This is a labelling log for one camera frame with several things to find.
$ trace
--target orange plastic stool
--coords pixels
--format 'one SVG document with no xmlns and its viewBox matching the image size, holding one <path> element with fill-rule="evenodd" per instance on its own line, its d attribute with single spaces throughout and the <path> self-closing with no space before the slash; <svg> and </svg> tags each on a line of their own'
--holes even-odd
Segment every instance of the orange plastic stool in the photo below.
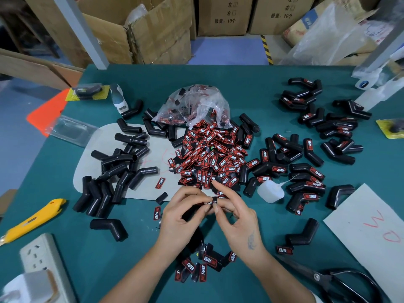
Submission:
<svg viewBox="0 0 404 303">
<path fill-rule="evenodd" d="M 42 135 L 46 137 L 49 136 L 49 134 L 45 133 L 45 129 L 49 127 L 65 109 L 67 104 L 65 99 L 69 90 L 70 88 L 61 91 L 27 116 L 27 121 L 36 127 Z"/>
</svg>

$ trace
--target plastic bag of labels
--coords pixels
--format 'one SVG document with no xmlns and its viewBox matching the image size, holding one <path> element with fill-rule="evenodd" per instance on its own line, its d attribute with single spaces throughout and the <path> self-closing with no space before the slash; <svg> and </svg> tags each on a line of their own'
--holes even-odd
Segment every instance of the plastic bag of labels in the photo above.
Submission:
<svg viewBox="0 0 404 303">
<path fill-rule="evenodd" d="M 364 27 L 331 3 L 280 65 L 333 65 L 366 42 Z"/>
<path fill-rule="evenodd" d="M 170 125 L 186 124 L 190 130 L 202 120 L 216 121 L 219 128 L 232 127 L 229 103 L 214 86 L 196 84 L 175 91 L 153 118 Z"/>
</svg>

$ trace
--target workbench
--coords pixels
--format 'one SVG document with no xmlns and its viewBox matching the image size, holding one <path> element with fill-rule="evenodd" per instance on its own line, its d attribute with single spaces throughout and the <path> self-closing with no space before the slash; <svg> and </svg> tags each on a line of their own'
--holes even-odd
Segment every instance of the workbench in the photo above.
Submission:
<svg viewBox="0 0 404 303">
<path fill-rule="evenodd" d="M 318 96 L 316 106 L 327 112 L 342 110 L 331 106 L 336 99 L 356 98 L 361 91 L 354 87 L 357 81 L 351 78 L 351 66 L 187 66 L 187 65 L 110 65 L 106 71 L 89 66 L 81 83 L 117 83 L 129 104 L 143 99 L 146 108 L 158 111 L 166 98 L 175 90 L 195 83 L 214 85 L 228 100 L 231 116 L 245 112 L 261 131 L 255 134 L 249 158 L 259 157 L 259 149 L 265 147 L 265 138 L 279 133 L 287 138 L 291 133 L 299 134 L 300 142 L 312 138 L 315 152 L 325 161 L 319 171 L 326 175 L 328 188 L 335 185 L 352 184 L 358 188 L 368 184 L 386 201 L 401 218 L 404 218 L 402 202 L 402 149 L 404 139 L 389 140 L 376 125 L 377 119 L 402 117 L 404 101 L 400 91 L 385 102 L 379 103 L 371 112 L 371 120 L 361 120 L 354 131 L 357 144 L 364 151 L 355 154 L 352 166 L 331 161 L 321 150 L 322 141 L 314 128 L 297 123 L 299 113 L 287 111 L 278 101 L 291 77 L 321 79 L 324 91 Z M 63 115 L 101 127 L 115 123 L 119 117 L 110 99 L 100 101 L 69 102 Z M 141 114 L 129 123 L 142 123 Z M 76 213 L 72 207 L 80 197 L 73 188 L 73 173 L 83 148 L 49 137 L 33 163 L 23 184 L 3 221 L 0 234 L 17 225 L 55 198 L 65 198 L 68 204 L 63 212 L 50 222 L 35 229 L 16 241 L 0 247 L 0 287 L 23 271 L 19 250 L 43 233 L 52 233 L 64 261 L 70 282 L 79 302 L 98 302 L 153 246 L 158 229 L 152 219 L 156 203 L 147 200 L 128 199 L 123 206 L 115 206 L 110 218 L 120 219 L 129 233 L 123 242 L 115 242 L 109 231 L 91 230 L 92 217 Z M 308 162 L 305 158 L 299 162 Z M 275 253 L 276 244 L 284 244 L 284 235 L 300 233 L 309 218 L 322 221 L 331 211 L 324 204 L 326 195 L 318 203 L 308 204 L 302 216 L 286 211 L 289 196 L 282 202 L 265 203 L 257 193 L 252 198 L 243 197 L 249 207 L 255 209 L 266 248 Z M 215 216 L 205 219 L 202 229 L 205 242 L 214 245 L 214 250 L 225 255 L 229 250 L 224 234 L 215 221 Z M 297 246 L 293 257 L 315 270 L 332 267 L 363 268 L 350 252 L 334 236 L 324 223 L 320 224 L 309 246 Z M 301 281 L 316 292 L 313 285 Z M 194 283 L 190 279 L 184 284 L 174 282 L 174 267 L 165 272 L 157 286 L 151 302 L 267 302 L 269 299 L 259 281 L 238 259 L 220 273 L 208 268 L 208 281 Z"/>
</svg>

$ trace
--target power socket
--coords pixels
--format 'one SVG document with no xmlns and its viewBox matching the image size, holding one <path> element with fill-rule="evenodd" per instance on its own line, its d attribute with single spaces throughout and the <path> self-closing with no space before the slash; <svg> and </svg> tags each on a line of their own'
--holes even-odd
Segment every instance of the power socket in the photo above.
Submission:
<svg viewBox="0 0 404 303">
<path fill-rule="evenodd" d="M 72 287 L 52 234 L 45 233 L 20 250 L 25 272 L 50 270 L 56 281 L 59 295 L 54 303 L 76 303 Z"/>
</svg>

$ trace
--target yellow utility knife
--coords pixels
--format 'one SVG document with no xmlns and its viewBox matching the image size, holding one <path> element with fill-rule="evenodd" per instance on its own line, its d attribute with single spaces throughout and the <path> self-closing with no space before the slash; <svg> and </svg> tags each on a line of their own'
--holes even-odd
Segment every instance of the yellow utility knife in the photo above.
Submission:
<svg viewBox="0 0 404 303">
<path fill-rule="evenodd" d="M 66 203 L 66 199 L 54 199 L 50 201 L 43 209 L 29 217 L 27 220 L 21 222 L 17 226 L 9 229 L 7 233 L 0 237 L 0 246 L 8 244 L 21 236 L 27 234 L 38 226 L 49 221 L 53 217 L 57 216 L 62 209 L 62 204 Z"/>
</svg>

